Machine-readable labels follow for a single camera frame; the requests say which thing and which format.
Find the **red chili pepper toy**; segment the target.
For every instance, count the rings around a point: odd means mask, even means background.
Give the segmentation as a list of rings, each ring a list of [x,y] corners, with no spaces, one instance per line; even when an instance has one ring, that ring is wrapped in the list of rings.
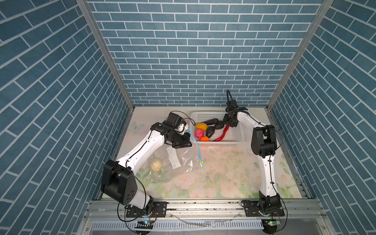
[[[214,133],[215,139],[213,141],[214,142],[222,141],[225,138],[226,133],[228,132],[229,128],[230,128],[229,125],[225,125],[223,128],[215,130],[215,133]]]

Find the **clear zip top bag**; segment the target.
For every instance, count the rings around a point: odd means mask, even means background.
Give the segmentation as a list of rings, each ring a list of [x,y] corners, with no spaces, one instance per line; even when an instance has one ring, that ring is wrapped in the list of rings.
[[[144,186],[149,183],[166,184],[181,176],[200,171],[205,165],[202,161],[201,150],[191,134],[192,147],[175,149],[169,145],[159,147],[141,166],[136,176]],[[163,166],[158,172],[150,169],[151,159],[160,159]]]

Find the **cream white bun toy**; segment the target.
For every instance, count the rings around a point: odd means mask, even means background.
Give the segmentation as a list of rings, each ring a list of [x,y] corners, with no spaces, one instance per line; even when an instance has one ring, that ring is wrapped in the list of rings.
[[[150,169],[152,172],[158,172],[162,169],[162,162],[160,159],[157,159],[157,158],[153,158],[151,159],[151,163],[150,163]]]

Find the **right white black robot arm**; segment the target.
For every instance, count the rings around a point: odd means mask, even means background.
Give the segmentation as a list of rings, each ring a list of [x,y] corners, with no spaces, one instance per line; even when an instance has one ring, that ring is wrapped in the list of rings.
[[[252,131],[251,150],[258,156],[261,170],[259,212],[267,216],[277,209],[282,209],[281,197],[275,182],[274,157],[278,149],[275,127],[259,121],[245,110],[228,111],[223,121],[230,127],[242,123]]]

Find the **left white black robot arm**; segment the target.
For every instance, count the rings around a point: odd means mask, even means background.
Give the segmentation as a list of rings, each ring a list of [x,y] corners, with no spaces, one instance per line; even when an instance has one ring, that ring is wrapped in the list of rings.
[[[154,198],[149,196],[136,177],[141,166],[161,146],[168,143],[173,148],[191,147],[191,135],[184,120],[175,124],[164,121],[151,126],[146,137],[130,152],[116,161],[108,160],[102,171],[101,191],[124,206],[133,206],[140,215],[149,215]]]

